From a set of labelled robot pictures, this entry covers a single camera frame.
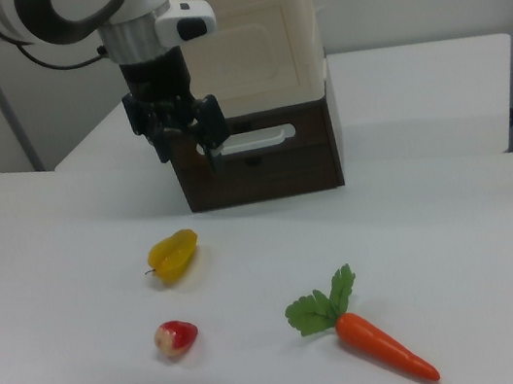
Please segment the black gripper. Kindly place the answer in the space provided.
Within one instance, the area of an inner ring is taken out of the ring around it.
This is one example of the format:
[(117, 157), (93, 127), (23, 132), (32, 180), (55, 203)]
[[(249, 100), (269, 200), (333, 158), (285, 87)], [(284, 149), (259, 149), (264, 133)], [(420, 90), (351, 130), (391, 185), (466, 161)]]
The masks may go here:
[(214, 95), (194, 99), (182, 50), (155, 59), (122, 65), (129, 93), (122, 100), (132, 132), (144, 136), (162, 163), (171, 159), (165, 129), (187, 129), (202, 149), (211, 171), (223, 168), (222, 149), (229, 126)]

